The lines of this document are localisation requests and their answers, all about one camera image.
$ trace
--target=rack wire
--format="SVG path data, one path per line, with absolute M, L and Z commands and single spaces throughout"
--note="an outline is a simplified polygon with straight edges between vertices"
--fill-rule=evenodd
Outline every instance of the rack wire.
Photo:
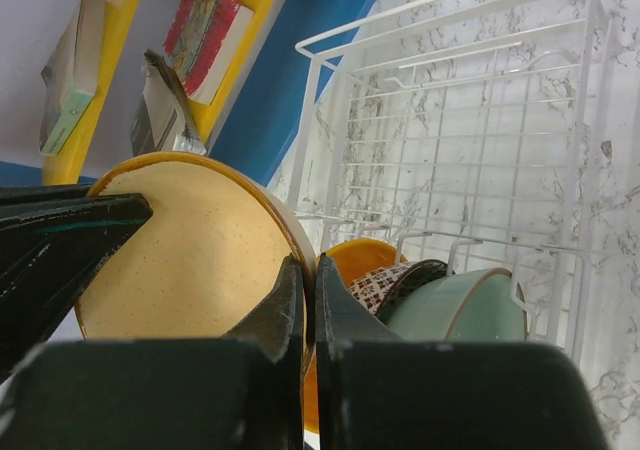
M 600 0 L 578 13 L 566 1 L 418 0 L 300 42 L 310 68 L 288 204 L 321 226 L 322 250 L 370 236 L 396 245 L 396 260 L 511 269 L 529 338 L 579 363 L 594 255 L 582 217 L 618 44 Z M 534 8 L 537 22 L 510 27 L 515 9 Z M 456 37 L 431 38 L 445 31 Z M 337 136 L 325 204 L 309 212 L 300 193 L 322 66 L 335 71 Z

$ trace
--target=yellow shelf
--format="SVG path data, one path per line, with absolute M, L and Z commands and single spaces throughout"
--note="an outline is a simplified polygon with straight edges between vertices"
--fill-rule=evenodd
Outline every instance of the yellow shelf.
M 105 14 L 98 90 L 60 153 L 56 156 L 45 158 L 42 178 L 46 185 L 61 185 L 78 181 L 139 2 L 139 0 L 107 1 L 111 3 L 107 6 Z M 220 115 L 224 102 L 231 92 L 233 82 L 238 77 L 243 62 L 246 60 L 274 2 L 274 0 L 240 1 L 251 8 L 254 15 L 243 40 L 238 46 L 229 70 L 222 80 L 211 105 L 201 105 L 196 102 L 191 102 L 190 105 L 198 131 L 205 141 L 211 133 L 218 115 Z
M 227 73 L 218 88 L 218 92 L 216 93 L 213 102 L 211 105 L 202 105 L 197 102 L 189 102 L 191 107 L 191 112 L 193 113 L 193 118 L 196 122 L 196 127 L 198 127 L 198 132 L 200 133 L 200 137 L 203 141 L 206 141 L 209 137 L 209 134 L 213 130 L 213 125 L 215 124 L 218 116 L 220 115 L 220 111 L 224 106 L 225 101 L 229 97 L 229 93 L 231 93 L 231 89 L 233 87 L 233 83 L 236 78 L 238 78 L 238 74 L 242 69 L 244 61 L 247 59 L 249 52 L 251 51 L 251 47 L 253 46 L 256 37 L 260 33 L 260 29 L 262 28 L 262 24 L 264 23 L 265 18 L 269 14 L 269 10 L 273 6 L 275 0 L 240 0 L 243 5 L 246 5 L 251 10 L 253 10 L 253 18 L 249 23 L 249 27 L 247 28 L 247 32 L 244 35 L 244 38 L 240 42 L 238 49 L 236 50 L 236 54 L 233 57 L 231 65 L 227 70 Z
M 98 90 L 60 153 L 45 158 L 42 168 L 45 185 L 78 181 L 139 0 L 107 1 L 109 4 L 105 12 Z

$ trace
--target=white marble surface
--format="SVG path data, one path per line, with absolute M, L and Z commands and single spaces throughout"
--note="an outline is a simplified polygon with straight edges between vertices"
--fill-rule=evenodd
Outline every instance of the white marble surface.
M 413 0 L 379 0 L 375 11 L 381 11 Z M 454 11 L 469 4 L 487 0 L 451 0 L 447 4 L 408 12 L 391 18 L 369 32 L 397 28 L 434 15 Z M 547 0 L 544 5 L 525 5 L 498 16 L 487 16 L 443 31 L 432 31 L 418 37 L 389 42 L 361 57 L 345 62 L 357 65 L 389 58 L 414 55 L 434 49 L 504 35 L 506 32 L 535 28 L 542 24 L 567 21 L 584 14 L 585 0 Z M 587 101 L 585 138 L 581 148 L 581 164 L 586 149 L 595 142 L 597 155 L 597 200 L 580 217 L 579 207 L 571 208 L 572 218 L 564 222 L 568 229 L 565 243 L 579 243 L 592 248 L 593 268 L 590 285 L 590 306 L 585 347 L 580 368 L 597 405 L 603 427 L 612 447 L 636 449 L 640 441 L 640 272 L 638 271 L 638 231 L 640 230 L 640 0 L 603 0 L 605 10 L 614 18 L 621 48 L 611 70 L 611 94 L 603 134 L 594 129 L 595 100 Z M 556 47 L 579 52 L 582 36 L 566 34 L 504 50 L 495 60 L 497 70 L 514 68 L 545 50 Z M 602 50 L 603 34 L 594 44 L 596 54 Z M 493 70 L 493 55 L 462 59 L 452 63 L 439 62 L 421 67 L 417 82 L 464 77 Z M 563 61 L 550 57 L 540 66 L 558 66 Z M 589 93 L 600 90 L 597 72 Z M 376 75 L 373 82 L 381 84 L 388 75 Z M 405 83 L 411 72 L 395 73 Z M 339 108 L 335 85 L 329 85 L 316 106 L 310 128 L 310 144 L 298 209 L 324 213 L 331 155 L 340 133 Z M 438 91 L 419 91 L 387 97 L 356 99 L 352 102 L 347 127 L 348 139 L 369 141 L 353 143 L 343 154 L 344 165 L 338 181 L 351 188 L 339 189 L 336 208 L 331 213 L 367 222 L 379 222 L 451 233 L 473 234 L 527 244 L 560 243 L 563 241 L 563 199 L 569 184 L 575 185 L 580 198 L 586 190 L 584 167 L 575 181 L 567 182 L 567 145 L 575 112 L 577 78 L 575 69 L 555 70 L 531 79 L 527 90 L 524 77 L 496 81 L 491 85 L 476 84 Z M 363 97 L 362 90 L 356 97 Z M 524 126 L 522 106 L 508 103 L 554 100 L 545 105 L 529 105 Z M 488 110 L 496 103 L 502 109 Z M 451 109 L 476 107 L 475 110 L 451 112 Z M 372 116 L 394 116 L 363 120 Z M 471 138 L 486 131 L 500 137 Z M 519 176 L 514 184 L 518 137 L 504 134 L 522 132 Z M 553 135 L 534 137 L 536 132 Z M 446 135 L 446 139 L 432 137 Z M 407 144 L 379 142 L 391 138 L 422 138 Z M 271 188 L 285 199 L 291 179 L 291 151 L 274 177 Z M 403 167 L 393 162 L 413 162 Z M 362 165 L 376 162 L 385 165 Z M 483 168 L 478 178 L 477 164 Z M 546 165 L 553 168 L 534 167 Z M 475 198 L 475 189 L 484 197 Z M 445 192 L 457 192 L 458 195 Z M 516 195 L 518 199 L 508 197 Z M 579 240 L 579 221 L 589 222 L 593 237 Z M 305 222 L 316 246 L 320 244 L 321 225 Z M 346 233 L 332 232 L 332 243 L 352 238 L 357 226 L 342 226 Z M 397 230 L 380 231 L 375 235 L 393 241 Z M 412 258 L 446 256 L 450 239 L 432 237 L 420 245 L 408 247 Z M 501 245 L 474 247 L 471 253 L 479 258 L 458 258 L 457 268 L 469 269 L 499 265 L 513 258 L 514 248 Z M 539 329 L 544 334 L 550 288 L 555 260 L 549 255 L 527 260 L 521 281 L 527 300 L 536 306 L 540 316 Z M 568 307 L 573 281 L 573 261 L 569 271 L 562 273 L 565 293 L 563 308 Z M 566 312 L 562 312 L 561 329 L 566 327 Z

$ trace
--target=light green bowl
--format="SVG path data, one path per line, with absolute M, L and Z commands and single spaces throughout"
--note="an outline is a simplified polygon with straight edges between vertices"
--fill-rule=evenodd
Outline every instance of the light green bowl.
M 386 322 L 408 341 L 521 341 L 526 313 L 510 297 L 511 272 L 504 268 L 452 275 L 423 285 Z M 524 301 L 518 286 L 518 297 Z

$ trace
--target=wire rack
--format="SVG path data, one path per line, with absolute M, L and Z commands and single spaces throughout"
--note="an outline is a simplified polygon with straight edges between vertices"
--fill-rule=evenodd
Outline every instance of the wire rack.
M 320 226 L 322 250 L 369 236 L 397 260 L 511 269 L 529 338 L 579 362 L 594 255 L 582 215 L 597 197 L 588 142 L 603 131 L 617 40 L 600 0 L 570 1 L 582 9 L 418 0 L 300 42 L 310 69 L 288 203 Z M 522 13 L 540 17 L 516 30 Z M 432 38 L 445 33 L 446 45 Z M 310 212 L 300 189 L 322 66 L 335 71 L 337 136 L 325 205 Z

